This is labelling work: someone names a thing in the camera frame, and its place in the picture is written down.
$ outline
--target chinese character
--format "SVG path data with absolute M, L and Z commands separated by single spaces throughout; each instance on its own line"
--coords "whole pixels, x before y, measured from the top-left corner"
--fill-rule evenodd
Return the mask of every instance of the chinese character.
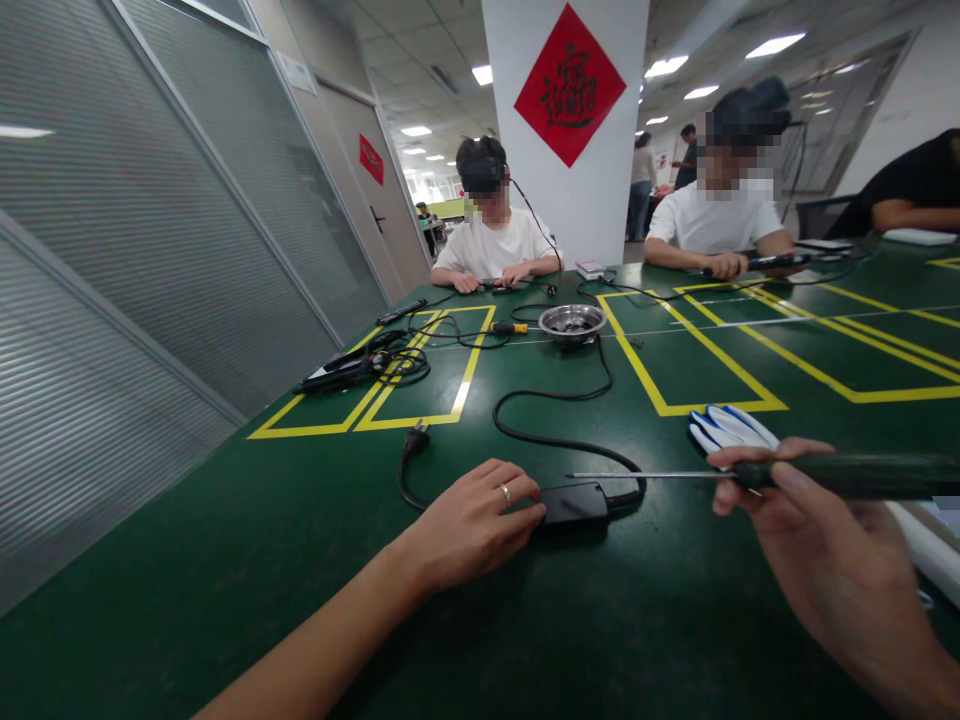
M 557 66 L 555 82 L 551 83 L 549 77 L 543 79 L 540 102 L 547 108 L 548 124 L 581 128 L 593 122 L 597 78 L 583 71 L 589 59 L 588 53 L 574 52 L 573 43 L 569 43 L 567 57 Z

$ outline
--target green workbench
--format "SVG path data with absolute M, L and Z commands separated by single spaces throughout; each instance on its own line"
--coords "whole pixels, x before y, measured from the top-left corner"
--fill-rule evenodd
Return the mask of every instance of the green workbench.
M 661 296 L 704 282 L 640 265 L 617 281 Z M 550 301 L 578 301 L 577 285 L 566 273 Z M 404 303 L 446 292 L 421 288 Z M 540 287 L 456 297 L 417 322 L 450 311 L 468 332 L 547 301 Z M 648 470 L 704 466 L 686 414 L 707 402 L 845 450 L 957 451 L 957 246 L 885 243 L 832 286 L 694 301 L 603 298 L 613 390 L 579 403 L 520 398 L 504 420 L 603 444 Z M 505 437 L 490 419 L 513 389 L 600 385 L 596 345 L 562 353 L 531 332 L 496 350 L 425 349 L 432 372 L 417 385 L 280 398 L 3 618 L 0 714 L 146 720 L 199 709 L 416 518 L 396 482 L 405 428 L 420 417 L 432 444 L 410 478 L 425 497 L 491 456 L 545 487 L 571 471 L 621 469 Z M 335 715 L 882 716 L 790 612 L 746 516 L 712 514 L 712 490 L 651 481 L 606 532 L 538 540 L 436 597 Z M 937 632 L 958 654 L 960 618 L 930 591 Z

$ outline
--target hand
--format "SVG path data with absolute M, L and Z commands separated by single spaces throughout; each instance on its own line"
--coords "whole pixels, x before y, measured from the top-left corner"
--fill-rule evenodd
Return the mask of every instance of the hand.
M 514 504 L 534 505 L 504 515 Z M 500 567 L 530 541 L 547 509 L 540 487 L 512 463 L 487 460 L 451 485 L 395 541 L 424 594 L 430 595 Z
M 735 280 L 749 269 L 750 261 L 740 253 L 707 255 L 700 263 L 701 270 L 710 270 L 715 280 Z
M 773 451 L 724 448 L 707 462 L 729 467 L 832 452 L 825 443 L 788 438 Z M 800 622 L 878 699 L 899 714 L 916 708 L 918 692 L 933 697 L 937 690 L 931 691 L 930 683 L 950 677 L 956 667 L 918 600 L 916 573 L 896 519 L 883 503 L 844 502 L 784 462 L 773 466 L 772 475 L 778 489 L 763 491 L 763 497 L 721 480 L 714 512 L 727 516 L 739 505 L 750 514 Z M 939 688 L 951 682 L 956 693 L 955 677 Z M 905 703 L 908 694 L 914 697 Z
M 473 273 L 457 273 L 453 276 L 453 287 L 461 295 L 469 295 L 482 284 Z
M 520 263 L 519 265 L 504 268 L 500 279 L 494 284 L 500 287 L 513 287 L 529 274 L 530 263 Z

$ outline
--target stainless steel bowl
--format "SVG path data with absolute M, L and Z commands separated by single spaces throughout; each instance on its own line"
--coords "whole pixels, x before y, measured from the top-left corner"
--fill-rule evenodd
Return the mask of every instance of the stainless steel bowl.
M 540 315 L 540 329 L 563 347 L 583 345 L 607 324 L 607 315 L 593 305 L 558 305 Z

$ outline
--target small connector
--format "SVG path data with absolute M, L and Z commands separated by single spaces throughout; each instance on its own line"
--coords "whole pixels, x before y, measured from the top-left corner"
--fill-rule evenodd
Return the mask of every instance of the small connector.
M 403 457 L 409 458 L 423 452 L 423 449 L 430 444 L 430 426 L 422 419 L 417 420 L 417 424 L 407 430 L 407 436 L 403 441 Z

